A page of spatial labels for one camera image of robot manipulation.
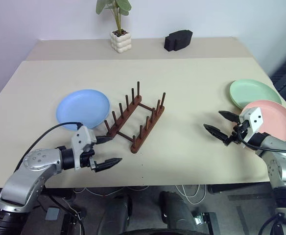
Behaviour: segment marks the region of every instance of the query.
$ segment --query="floor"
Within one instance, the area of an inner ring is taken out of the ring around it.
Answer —
[[[204,187],[201,188],[198,197],[191,200],[196,202],[203,195]],[[93,192],[107,194],[118,188],[90,188]],[[130,217],[128,231],[144,228],[166,228],[161,220],[158,207],[158,196],[163,190],[177,191],[175,186],[152,186],[144,191],[132,191],[124,188],[121,192],[127,193],[133,200],[133,214]],[[188,195],[194,194],[196,186],[186,186]],[[83,219],[87,235],[95,235],[100,219],[104,213],[104,207],[114,197],[92,195],[84,191],[76,195],[71,205],[83,208],[87,211]],[[47,209],[53,202],[46,196],[40,196],[39,200]],[[67,207],[64,201],[58,200]],[[257,234],[262,224],[275,213],[275,201],[272,198],[270,184],[262,184],[248,188],[241,188],[219,194],[207,193],[205,200],[197,206],[189,204],[193,212],[215,212],[222,235],[254,235]],[[59,235],[64,213],[61,212],[58,220],[46,221],[46,213],[41,208],[36,208],[31,213],[24,227],[24,235]],[[206,232],[206,225],[199,227],[199,232]]]

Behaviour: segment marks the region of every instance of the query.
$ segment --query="beige table top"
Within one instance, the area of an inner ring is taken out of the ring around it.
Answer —
[[[146,105],[155,106],[162,92],[167,93],[165,112],[139,152],[132,154],[130,142],[116,136],[95,146],[95,159],[123,158],[118,165],[99,173],[89,168],[67,170],[49,179],[47,187],[267,181],[265,163],[253,151],[233,143],[225,147],[203,127],[207,123],[231,133],[232,123],[218,110],[240,113],[228,92],[234,80],[253,78],[274,88],[256,61],[243,57],[22,62],[0,93],[0,187],[34,140],[57,124],[55,110],[67,94],[80,89],[102,91],[111,109],[119,113],[118,103],[125,103],[124,95],[131,93],[137,81]],[[137,108],[122,132],[137,135],[147,115],[145,109]],[[111,115],[108,121],[113,122]],[[95,133],[105,134],[105,125],[95,128]],[[72,134],[58,128],[35,148],[68,146]]]

